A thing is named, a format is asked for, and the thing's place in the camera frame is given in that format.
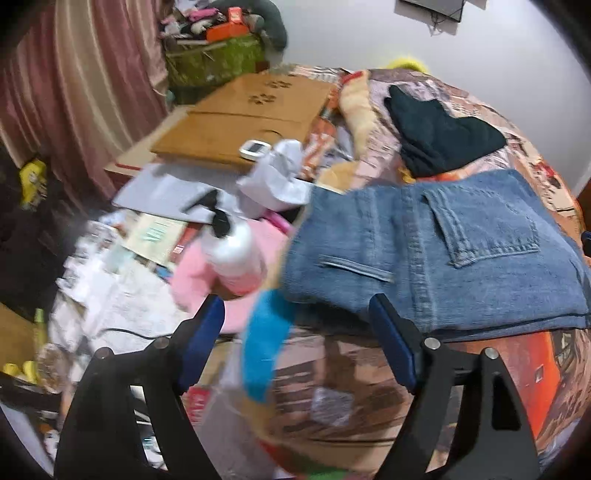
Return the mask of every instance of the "metal screw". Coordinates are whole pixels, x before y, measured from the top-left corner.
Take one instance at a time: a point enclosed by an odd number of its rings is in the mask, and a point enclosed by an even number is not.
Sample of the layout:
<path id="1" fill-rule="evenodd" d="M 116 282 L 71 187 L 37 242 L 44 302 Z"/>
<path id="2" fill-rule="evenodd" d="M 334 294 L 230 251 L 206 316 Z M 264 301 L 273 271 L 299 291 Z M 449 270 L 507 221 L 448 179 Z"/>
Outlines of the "metal screw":
<path id="1" fill-rule="evenodd" d="M 100 359 L 105 359 L 111 355 L 113 355 L 113 350 L 111 350 L 107 346 L 103 346 L 95 352 L 95 357 L 100 358 Z"/>
<path id="2" fill-rule="evenodd" d="M 441 347 L 441 342 L 433 337 L 425 338 L 425 346 L 431 350 L 437 350 Z"/>
<path id="3" fill-rule="evenodd" d="M 484 349 L 484 354 L 491 360 L 499 358 L 499 352 L 491 346 Z"/>
<path id="4" fill-rule="evenodd" d="M 169 343 L 170 343 L 170 340 L 168 340 L 168 338 L 160 337 L 160 338 L 156 338 L 156 341 L 154 342 L 154 346 L 158 350 L 162 350 L 162 349 L 166 348 Z"/>

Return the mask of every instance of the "white device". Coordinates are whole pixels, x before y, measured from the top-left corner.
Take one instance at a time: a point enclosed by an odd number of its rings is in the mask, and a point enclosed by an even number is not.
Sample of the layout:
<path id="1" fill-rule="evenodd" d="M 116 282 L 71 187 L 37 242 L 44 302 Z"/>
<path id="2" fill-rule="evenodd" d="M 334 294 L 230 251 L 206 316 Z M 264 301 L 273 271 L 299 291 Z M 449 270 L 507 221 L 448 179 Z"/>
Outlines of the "white device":
<path id="1" fill-rule="evenodd" d="M 248 140 L 240 147 L 239 151 L 242 158 L 259 161 L 271 151 L 271 146 L 260 140 Z"/>

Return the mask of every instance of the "denim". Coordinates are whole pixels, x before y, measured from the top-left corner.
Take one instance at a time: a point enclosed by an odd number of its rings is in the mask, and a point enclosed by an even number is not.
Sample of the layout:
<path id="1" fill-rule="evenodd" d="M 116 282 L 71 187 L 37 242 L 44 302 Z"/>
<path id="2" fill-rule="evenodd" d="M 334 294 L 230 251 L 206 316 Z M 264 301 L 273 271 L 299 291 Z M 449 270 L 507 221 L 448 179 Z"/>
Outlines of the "denim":
<path id="1" fill-rule="evenodd" d="M 289 301 L 366 316 L 385 293 L 442 339 L 587 328 L 591 271 L 515 170 L 453 182 L 316 187 L 286 257 Z"/>

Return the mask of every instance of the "yellow bottle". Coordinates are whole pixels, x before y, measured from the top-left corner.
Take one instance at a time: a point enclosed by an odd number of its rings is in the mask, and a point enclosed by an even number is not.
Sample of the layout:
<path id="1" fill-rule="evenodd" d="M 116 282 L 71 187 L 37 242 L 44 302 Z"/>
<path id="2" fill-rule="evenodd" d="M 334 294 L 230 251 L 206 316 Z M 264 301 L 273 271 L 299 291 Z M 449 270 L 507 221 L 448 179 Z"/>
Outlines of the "yellow bottle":
<path id="1" fill-rule="evenodd" d="M 33 342 L 35 345 L 36 356 L 41 351 L 41 348 L 43 348 L 43 345 L 47 343 L 47 329 L 43 316 L 43 309 L 35 310 L 35 331 L 33 334 Z"/>

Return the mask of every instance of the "pink curtain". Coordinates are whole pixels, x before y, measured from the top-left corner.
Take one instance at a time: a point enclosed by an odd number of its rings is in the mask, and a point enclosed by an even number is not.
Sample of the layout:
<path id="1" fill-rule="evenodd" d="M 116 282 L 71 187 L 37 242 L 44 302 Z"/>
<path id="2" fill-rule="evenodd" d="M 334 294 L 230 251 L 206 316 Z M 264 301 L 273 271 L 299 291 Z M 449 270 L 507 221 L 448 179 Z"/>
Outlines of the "pink curtain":
<path id="1" fill-rule="evenodd" d="M 0 134 L 17 165 L 41 150 L 80 200 L 166 114 L 158 0 L 57 0 L 0 71 Z"/>

